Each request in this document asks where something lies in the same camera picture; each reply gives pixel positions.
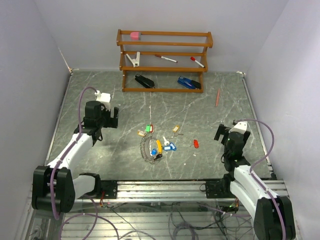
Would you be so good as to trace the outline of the yellow keyring with keys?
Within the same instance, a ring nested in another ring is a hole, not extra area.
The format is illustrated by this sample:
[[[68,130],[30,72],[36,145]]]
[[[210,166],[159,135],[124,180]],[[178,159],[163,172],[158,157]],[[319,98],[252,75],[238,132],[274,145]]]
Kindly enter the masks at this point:
[[[141,137],[140,155],[145,162],[151,165],[159,163],[163,157],[163,147],[160,140],[154,137],[154,130],[154,126],[148,124],[144,131],[137,131],[137,135]]]

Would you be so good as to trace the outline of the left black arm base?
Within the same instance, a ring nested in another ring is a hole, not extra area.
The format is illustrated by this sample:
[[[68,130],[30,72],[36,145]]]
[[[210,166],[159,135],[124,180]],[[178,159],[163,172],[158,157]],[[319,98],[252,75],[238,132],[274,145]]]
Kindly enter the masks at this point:
[[[84,195],[90,197],[104,197],[106,199],[116,199],[118,193],[118,182],[114,180],[74,181],[75,199]]]

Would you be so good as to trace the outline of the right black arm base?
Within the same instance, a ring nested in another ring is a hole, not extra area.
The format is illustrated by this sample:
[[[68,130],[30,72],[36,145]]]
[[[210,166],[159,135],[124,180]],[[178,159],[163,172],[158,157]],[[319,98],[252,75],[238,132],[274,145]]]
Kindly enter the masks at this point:
[[[222,180],[209,180],[202,183],[199,190],[205,193],[207,199],[231,199],[235,196],[224,186]]]

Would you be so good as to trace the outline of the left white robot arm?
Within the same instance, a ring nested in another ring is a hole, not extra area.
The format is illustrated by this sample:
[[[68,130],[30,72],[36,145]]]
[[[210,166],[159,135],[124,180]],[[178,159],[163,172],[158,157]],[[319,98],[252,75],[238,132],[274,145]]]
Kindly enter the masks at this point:
[[[85,194],[98,198],[102,180],[97,173],[81,173],[73,178],[73,171],[84,155],[103,140],[102,129],[118,127],[119,108],[110,110],[107,103],[92,100],[85,104],[80,126],[63,151],[48,165],[40,165],[33,172],[31,205],[35,210],[68,213],[76,199]]]

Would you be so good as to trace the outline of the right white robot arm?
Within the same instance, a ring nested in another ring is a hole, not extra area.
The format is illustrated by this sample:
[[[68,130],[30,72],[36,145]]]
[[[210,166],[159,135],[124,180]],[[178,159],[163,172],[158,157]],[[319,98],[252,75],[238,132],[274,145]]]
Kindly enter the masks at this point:
[[[222,162],[227,171],[220,192],[240,200],[253,219],[259,240],[293,240],[296,228],[291,200],[269,188],[243,155],[250,134],[245,120],[234,122],[233,127],[218,126],[214,140],[224,146]]]

